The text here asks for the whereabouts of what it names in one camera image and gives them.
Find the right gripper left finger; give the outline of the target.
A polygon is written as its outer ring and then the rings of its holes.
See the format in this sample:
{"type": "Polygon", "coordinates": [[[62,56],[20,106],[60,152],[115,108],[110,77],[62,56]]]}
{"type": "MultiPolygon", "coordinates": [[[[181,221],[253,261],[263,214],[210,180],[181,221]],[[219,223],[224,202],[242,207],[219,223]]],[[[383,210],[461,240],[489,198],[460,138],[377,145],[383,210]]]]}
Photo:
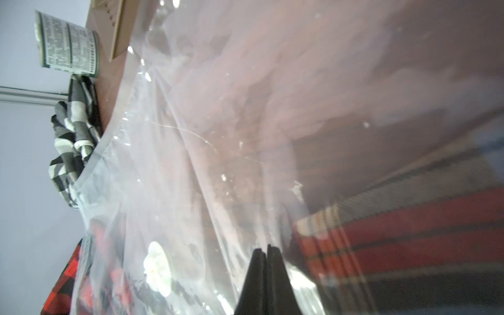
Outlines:
{"type": "Polygon", "coordinates": [[[266,254],[255,249],[234,315],[267,314],[266,275],[266,254]]]}

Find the clear plastic vacuum bag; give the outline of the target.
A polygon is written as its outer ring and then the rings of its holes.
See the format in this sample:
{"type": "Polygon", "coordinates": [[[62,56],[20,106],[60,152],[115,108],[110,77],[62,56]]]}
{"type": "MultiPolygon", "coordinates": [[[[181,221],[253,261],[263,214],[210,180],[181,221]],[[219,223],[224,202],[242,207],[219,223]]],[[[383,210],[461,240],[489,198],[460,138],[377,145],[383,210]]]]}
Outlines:
{"type": "Polygon", "coordinates": [[[294,224],[503,118],[502,1],[182,1],[140,41],[81,212],[178,225],[206,314],[269,245],[326,314],[294,224]]]}

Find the black white checked shirt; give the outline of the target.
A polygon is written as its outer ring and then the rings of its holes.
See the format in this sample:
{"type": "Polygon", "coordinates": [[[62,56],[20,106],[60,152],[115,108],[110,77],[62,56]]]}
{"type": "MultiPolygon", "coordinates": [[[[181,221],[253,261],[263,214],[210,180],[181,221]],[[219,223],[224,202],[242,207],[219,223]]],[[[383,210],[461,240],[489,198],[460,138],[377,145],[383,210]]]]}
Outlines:
{"type": "Polygon", "coordinates": [[[68,100],[55,105],[51,123],[59,156],[50,162],[49,176],[64,201],[78,209],[76,182],[102,136],[95,85],[90,77],[71,76],[68,100]]]}

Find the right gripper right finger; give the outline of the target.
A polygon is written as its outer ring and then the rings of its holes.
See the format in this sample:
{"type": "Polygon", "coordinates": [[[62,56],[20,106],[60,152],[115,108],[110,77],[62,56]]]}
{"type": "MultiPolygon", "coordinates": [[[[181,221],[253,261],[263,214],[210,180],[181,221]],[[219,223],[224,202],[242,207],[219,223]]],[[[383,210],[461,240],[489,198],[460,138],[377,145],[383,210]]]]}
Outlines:
{"type": "Polygon", "coordinates": [[[280,249],[269,245],[266,256],[267,314],[302,315],[280,249]]]}

